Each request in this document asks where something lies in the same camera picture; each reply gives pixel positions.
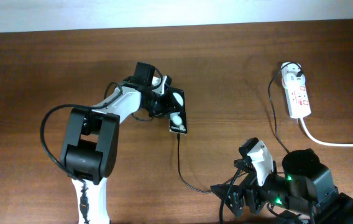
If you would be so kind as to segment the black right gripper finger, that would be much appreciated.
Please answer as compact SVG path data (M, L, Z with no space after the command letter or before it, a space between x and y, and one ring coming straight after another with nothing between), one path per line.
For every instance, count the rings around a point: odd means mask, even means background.
M239 194L239 187L231 184L216 184L210 186L210 190L219 198L232 198Z
M241 217L244 213L244 198L239 194L230 194L224 201L225 206L237 218Z

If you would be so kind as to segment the black smartphone silver back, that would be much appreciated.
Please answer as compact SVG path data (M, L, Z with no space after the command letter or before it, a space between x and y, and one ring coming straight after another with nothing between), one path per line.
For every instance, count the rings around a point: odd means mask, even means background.
M178 134L187 134L186 104L184 91L177 88L169 88L170 106L169 127L170 131Z

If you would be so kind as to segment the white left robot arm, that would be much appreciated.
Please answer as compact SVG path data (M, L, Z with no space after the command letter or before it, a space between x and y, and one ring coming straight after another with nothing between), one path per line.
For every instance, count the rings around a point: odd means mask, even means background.
M155 72L153 65L139 62L102 102L72 107L60 163L76 190L79 223L110 223L106 183L116 163L119 128L128 116L145 109L151 118L169 116L171 130L186 130L183 91Z

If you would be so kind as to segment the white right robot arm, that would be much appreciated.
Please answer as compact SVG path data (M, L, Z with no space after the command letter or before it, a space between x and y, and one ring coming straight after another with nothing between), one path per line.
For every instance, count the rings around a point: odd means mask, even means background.
M271 154L241 149L234 162L247 172L239 184L217 184L211 191L237 217L243 208L257 215L265 204L309 216L311 223L353 223L353 198L338 191L331 170L312 149L297 150L282 160L278 175Z

